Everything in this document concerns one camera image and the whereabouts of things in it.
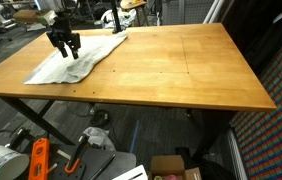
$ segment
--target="table leg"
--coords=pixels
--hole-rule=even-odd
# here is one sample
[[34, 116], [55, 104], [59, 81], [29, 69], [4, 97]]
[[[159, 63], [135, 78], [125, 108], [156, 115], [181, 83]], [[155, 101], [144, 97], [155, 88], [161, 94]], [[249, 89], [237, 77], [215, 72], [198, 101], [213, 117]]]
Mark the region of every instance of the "table leg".
[[184, 0], [179, 0], [179, 23], [184, 24]]
[[236, 111], [202, 110], [204, 135], [199, 146], [192, 156], [194, 161], [200, 161], [207, 154], [219, 135], [228, 128], [229, 122]]
[[43, 117], [45, 113], [48, 112], [48, 110], [50, 109], [53, 103], [54, 103], [54, 100], [49, 100], [49, 102], [41, 109], [39, 115]]
[[92, 12], [92, 9], [91, 9], [91, 6], [90, 6], [90, 2], [89, 2], [89, 0], [86, 0], [86, 3], [87, 3], [87, 5], [88, 5], [88, 8], [89, 8], [89, 12], [90, 12], [91, 18], [92, 18], [92, 20], [94, 21], [95, 19], [94, 19], [94, 16], [93, 16], [93, 12]]
[[145, 23], [146, 23], [147, 26], [149, 26], [148, 15], [145, 12], [144, 6], [142, 6], [142, 12], [143, 12]]
[[138, 10], [138, 8], [135, 8], [135, 10], [137, 11], [138, 26], [141, 27], [140, 16], [139, 16], [139, 10]]
[[74, 143], [61, 134], [55, 127], [53, 127], [50, 123], [48, 123], [43, 117], [41, 117], [38, 113], [33, 111], [27, 104], [25, 104], [21, 99], [15, 97], [2, 97], [0, 98], [12, 106], [14, 109], [18, 110], [25, 117], [30, 119], [36, 125], [44, 129], [46, 132], [50, 133], [63, 143], [67, 145], [74, 145]]

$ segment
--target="floor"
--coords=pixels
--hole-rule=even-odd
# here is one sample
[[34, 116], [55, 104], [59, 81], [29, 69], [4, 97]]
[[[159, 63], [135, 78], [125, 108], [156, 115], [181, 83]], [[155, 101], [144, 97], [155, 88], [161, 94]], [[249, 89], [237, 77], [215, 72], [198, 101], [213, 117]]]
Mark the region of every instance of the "floor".
[[[93, 28], [93, 26], [81, 24], [75, 28], [85, 29]], [[13, 41], [0, 41], [0, 63], [43, 33], [44, 30], [26, 32], [23, 28], [17, 27], [4, 34], [10, 36]], [[34, 99], [24, 99], [24, 101], [36, 111], [39, 111], [47, 102]], [[114, 104], [97, 104], [96, 106], [110, 113], [110, 123], [104, 129], [110, 131], [109, 137], [116, 149], [133, 152], [137, 157], [137, 164], [143, 164], [146, 169], [150, 168], [152, 156], [174, 154], [175, 147], [186, 146], [193, 152], [203, 134], [200, 111], [192, 111], [194, 120], [189, 120], [185, 116], [185, 109], [180, 108]], [[91, 125], [90, 108], [88, 103], [56, 101], [44, 118], [65, 136], [76, 141]], [[0, 99], [0, 130], [14, 132], [0, 133], [0, 136], [13, 137], [20, 127], [31, 129], [32, 135], [43, 133], [41, 128]], [[234, 172], [225, 133], [219, 137], [211, 148], [210, 154], [205, 158]]]

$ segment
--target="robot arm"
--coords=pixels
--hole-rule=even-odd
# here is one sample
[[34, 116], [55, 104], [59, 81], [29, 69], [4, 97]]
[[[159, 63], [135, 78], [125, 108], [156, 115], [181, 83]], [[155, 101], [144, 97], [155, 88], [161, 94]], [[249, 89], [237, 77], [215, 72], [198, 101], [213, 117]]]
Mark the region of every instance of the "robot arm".
[[80, 34], [72, 33], [70, 18], [77, 10], [80, 1], [76, 2], [73, 12], [68, 11], [63, 0], [36, 0], [35, 3], [40, 11], [49, 11], [47, 16], [43, 16], [44, 20], [41, 23], [49, 29], [46, 34], [51, 44], [60, 50], [63, 57], [67, 57], [68, 53], [64, 45], [66, 44], [69, 46], [73, 58], [77, 59], [79, 57], [78, 49], [81, 47]]
[[[70, 19], [77, 11], [79, 4], [83, 0], [76, 0], [76, 6], [73, 11], [69, 11], [65, 5], [65, 0], [35, 0], [38, 10], [21, 10], [13, 17], [24, 23], [39, 22], [48, 28], [46, 33], [51, 44], [58, 48], [63, 57], [68, 53], [65, 45], [69, 46], [74, 59], [79, 58], [78, 50], [81, 48], [80, 34], [72, 33]], [[115, 0], [111, 0], [112, 12], [115, 20], [115, 29], [113, 33], [121, 32], [121, 26], [118, 18]]]

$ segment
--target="wooden table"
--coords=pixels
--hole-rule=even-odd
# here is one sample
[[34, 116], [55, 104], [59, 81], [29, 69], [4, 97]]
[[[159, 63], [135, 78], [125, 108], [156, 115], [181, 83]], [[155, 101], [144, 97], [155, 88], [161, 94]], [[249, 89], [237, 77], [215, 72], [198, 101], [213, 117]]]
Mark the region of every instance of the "wooden table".
[[[78, 32], [93, 36], [111, 31]], [[55, 50], [41, 35], [0, 64], [0, 97], [66, 144], [72, 142], [19, 98], [203, 109], [205, 135], [196, 158], [211, 147], [236, 111], [276, 108], [222, 24], [127, 32], [128, 38], [82, 82], [24, 85], [24, 79]]]

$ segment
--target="cardboard box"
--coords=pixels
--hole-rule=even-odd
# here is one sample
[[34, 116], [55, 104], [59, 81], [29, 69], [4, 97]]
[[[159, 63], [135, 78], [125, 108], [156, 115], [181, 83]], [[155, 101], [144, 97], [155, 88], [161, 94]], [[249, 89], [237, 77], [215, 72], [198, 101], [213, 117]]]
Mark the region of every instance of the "cardboard box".
[[152, 157], [149, 180], [153, 180], [156, 176], [164, 179], [163, 176], [168, 175], [175, 175], [178, 180], [202, 180], [199, 168], [184, 170], [184, 163], [179, 155]]
[[36, 10], [20, 10], [13, 15], [13, 18], [21, 23], [39, 23], [37, 13]]

